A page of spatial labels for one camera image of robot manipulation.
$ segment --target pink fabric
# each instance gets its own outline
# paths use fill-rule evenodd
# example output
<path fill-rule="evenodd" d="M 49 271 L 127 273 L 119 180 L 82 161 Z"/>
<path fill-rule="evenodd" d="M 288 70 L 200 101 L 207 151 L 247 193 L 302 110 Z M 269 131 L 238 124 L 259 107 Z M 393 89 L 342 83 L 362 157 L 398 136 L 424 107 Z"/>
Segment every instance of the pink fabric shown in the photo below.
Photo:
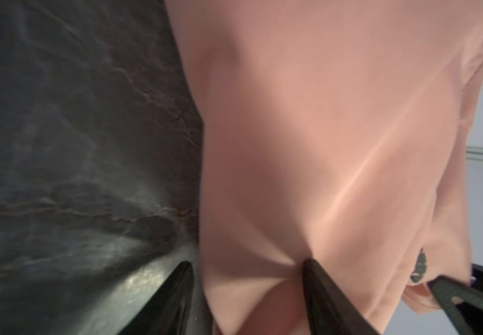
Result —
<path fill-rule="evenodd" d="M 205 123 L 201 276 L 224 335 L 308 334 L 317 259 L 379 332 L 467 284 L 483 0 L 167 0 Z M 427 272 L 410 280 L 420 249 Z"/>

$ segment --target black marble table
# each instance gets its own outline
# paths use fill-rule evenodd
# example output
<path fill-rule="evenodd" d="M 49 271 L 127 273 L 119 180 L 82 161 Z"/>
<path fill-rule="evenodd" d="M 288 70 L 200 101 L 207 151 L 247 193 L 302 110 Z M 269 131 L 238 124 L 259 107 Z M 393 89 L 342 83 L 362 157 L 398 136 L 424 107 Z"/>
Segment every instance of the black marble table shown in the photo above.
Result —
<path fill-rule="evenodd" d="M 115 335 L 198 273 L 201 134 L 160 0 L 0 0 L 0 334 Z"/>

